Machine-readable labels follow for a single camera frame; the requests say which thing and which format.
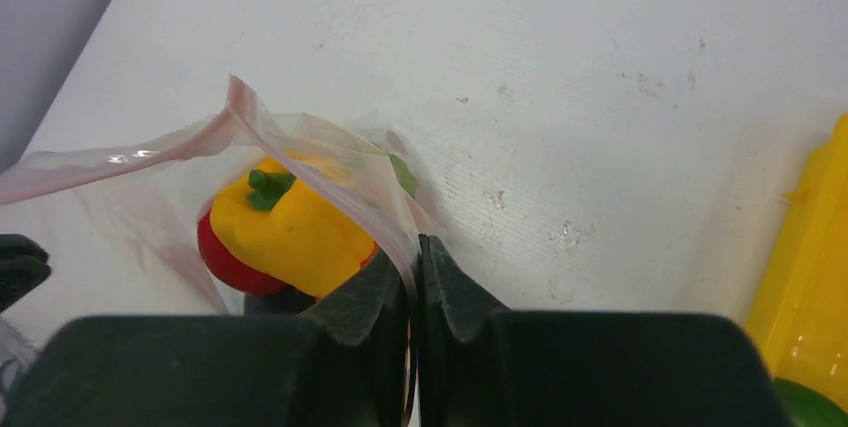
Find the yellow bell pepper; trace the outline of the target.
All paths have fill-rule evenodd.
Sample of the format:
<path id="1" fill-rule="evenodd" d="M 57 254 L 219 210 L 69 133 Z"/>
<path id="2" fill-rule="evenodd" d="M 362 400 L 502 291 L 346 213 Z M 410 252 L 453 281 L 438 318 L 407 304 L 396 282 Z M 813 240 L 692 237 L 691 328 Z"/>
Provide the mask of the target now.
<path id="1" fill-rule="evenodd" d="M 214 233 L 238 260 L 315 299 L 377 251 L 367 232 L 270 157 L 221 189 L 208 210 Z"/>

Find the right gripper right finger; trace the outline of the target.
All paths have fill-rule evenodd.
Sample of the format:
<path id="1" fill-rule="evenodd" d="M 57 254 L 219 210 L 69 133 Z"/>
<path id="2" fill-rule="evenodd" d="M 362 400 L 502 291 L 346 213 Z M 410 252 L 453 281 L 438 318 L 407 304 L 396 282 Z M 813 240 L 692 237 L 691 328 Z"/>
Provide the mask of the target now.
<path id="1" fill-rule="evenodd" d="M 787 426 L 752 342 L 709 314 L 513 310 L 420 240 L 425 426 Z"/>

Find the yellow plastic tray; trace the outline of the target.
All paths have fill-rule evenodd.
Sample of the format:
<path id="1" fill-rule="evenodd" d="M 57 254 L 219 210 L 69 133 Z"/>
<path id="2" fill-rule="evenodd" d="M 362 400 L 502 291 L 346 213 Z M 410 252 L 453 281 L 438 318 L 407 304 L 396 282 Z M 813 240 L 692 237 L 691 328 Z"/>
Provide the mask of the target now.
<path id="1" fill-rule="evenodd" d="M 773 377 L 847 408 L 847 118 L 808 157 L 745 330 Z"/>

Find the clear zip top bag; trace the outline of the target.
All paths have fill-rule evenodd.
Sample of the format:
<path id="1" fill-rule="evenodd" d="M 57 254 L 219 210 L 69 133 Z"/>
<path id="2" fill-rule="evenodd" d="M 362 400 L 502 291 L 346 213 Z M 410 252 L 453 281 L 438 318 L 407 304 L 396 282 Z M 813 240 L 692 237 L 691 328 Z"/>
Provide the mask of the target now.
<path id="1" fill-rule="evenodd" d="M 86 316 L 239 314 L 282 284 L 325 298 L 377 253 L 412 292 L 432 209 L 386 122 L 273 114 L 231 77 L 207 120 L 136 145 L 34 152 L 2 174 L 2 230 L 53 262 L 5 320 L 43 345 Z"/>

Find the red tomato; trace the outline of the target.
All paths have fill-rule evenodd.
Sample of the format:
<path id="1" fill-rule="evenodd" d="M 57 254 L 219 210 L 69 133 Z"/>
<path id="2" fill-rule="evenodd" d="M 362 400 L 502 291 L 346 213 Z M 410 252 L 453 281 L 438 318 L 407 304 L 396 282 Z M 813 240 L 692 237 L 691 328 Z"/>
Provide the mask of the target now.
<path id="1" fill-rule="evenodd" d="M 270 296 L 287 284 L 238 260 L 214 233 L 208 210 L 197 224 L 197 246 L 210 273 L 222 283 L 245 294 Z"/>

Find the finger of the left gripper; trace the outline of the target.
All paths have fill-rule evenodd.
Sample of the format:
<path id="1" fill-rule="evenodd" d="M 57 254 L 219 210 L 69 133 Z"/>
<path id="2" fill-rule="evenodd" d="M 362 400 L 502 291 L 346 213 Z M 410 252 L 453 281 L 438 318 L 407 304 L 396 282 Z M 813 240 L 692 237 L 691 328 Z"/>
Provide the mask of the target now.
<path id="1" fill-rule="evenodd" d="M 1 235 L 1 311 L 14 305 L 51 274 L 49 254 L 21 234 Z"/>

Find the green orange mango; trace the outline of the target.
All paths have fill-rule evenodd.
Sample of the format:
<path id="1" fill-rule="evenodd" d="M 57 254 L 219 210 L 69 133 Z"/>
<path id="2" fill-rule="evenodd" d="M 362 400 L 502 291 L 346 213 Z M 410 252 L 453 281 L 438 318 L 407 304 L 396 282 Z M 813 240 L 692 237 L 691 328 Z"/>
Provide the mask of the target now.
<path id="1" fill-rule="evenodd" d="M 795 426 L 847 427 L 847 413 L 822 394 L 781 378 L 774 385 Z"/>

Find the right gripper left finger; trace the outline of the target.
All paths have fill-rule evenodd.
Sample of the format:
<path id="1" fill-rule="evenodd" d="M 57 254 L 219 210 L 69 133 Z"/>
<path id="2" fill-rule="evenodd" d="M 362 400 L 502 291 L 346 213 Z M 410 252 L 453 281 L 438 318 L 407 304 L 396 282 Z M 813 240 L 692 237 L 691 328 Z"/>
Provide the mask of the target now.
<path id="1" fill-rule="evenodd" d="M 397 426 L 407 300 L 377 255 L 298 315 L 73 321 L 14 386 L 7 426 Z"/>

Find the green cabbage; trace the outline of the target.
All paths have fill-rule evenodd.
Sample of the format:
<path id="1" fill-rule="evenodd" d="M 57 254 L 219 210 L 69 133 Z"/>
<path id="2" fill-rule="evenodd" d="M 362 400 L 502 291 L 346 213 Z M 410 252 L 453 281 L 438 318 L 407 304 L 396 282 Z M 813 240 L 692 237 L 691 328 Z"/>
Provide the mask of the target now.
<path id="1" fill-rule="evenodd" d="M 418 189 L 417 178 L 412 174 L 407 163 L 398 155 L 388 153 L 387 156 L 392 164 L 399 184 L 411 198 L 414 198 Z"/>

